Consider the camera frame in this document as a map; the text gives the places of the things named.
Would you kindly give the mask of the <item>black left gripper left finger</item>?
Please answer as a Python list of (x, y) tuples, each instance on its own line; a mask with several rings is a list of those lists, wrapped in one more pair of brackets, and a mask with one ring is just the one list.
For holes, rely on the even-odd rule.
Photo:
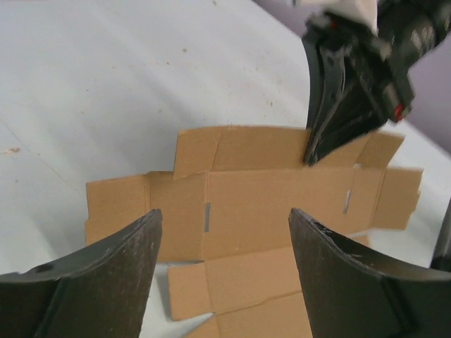
[(162, 238), (154, 209), (25, 273), (1, 276), (2, 337), (138, 337)]

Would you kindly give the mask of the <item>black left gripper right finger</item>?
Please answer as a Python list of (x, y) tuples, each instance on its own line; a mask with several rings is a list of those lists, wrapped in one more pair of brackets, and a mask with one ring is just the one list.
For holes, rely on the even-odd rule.
[(314, 337), (449, 337), (450, 221), (429, 267), (375, 251), (290, 211), (289, 228)]

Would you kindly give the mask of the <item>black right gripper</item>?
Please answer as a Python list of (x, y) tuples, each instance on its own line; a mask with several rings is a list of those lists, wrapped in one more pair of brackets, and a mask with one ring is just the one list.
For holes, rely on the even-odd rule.
[(324, 10), (302, 38), (309, 65), (312, 166), (411, 110), (409, 69), (450, 34), (449, 1), (378, 1), (378, 35)]

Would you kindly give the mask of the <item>brown cardboard paper box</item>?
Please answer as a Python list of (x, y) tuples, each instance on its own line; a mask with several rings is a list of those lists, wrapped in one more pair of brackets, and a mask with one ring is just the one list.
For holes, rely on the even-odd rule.
[(373, 133), (309, 167), (309, 133), (221, 126), (179, 133), (174, 168), (89, 182), (87, 243), (158, 208), (171, 316), (210, 313), (192, 337), (310, 337), (288, 216), (344, 235), (403, 230), (422, 171), (390, 165), (403, 138)]

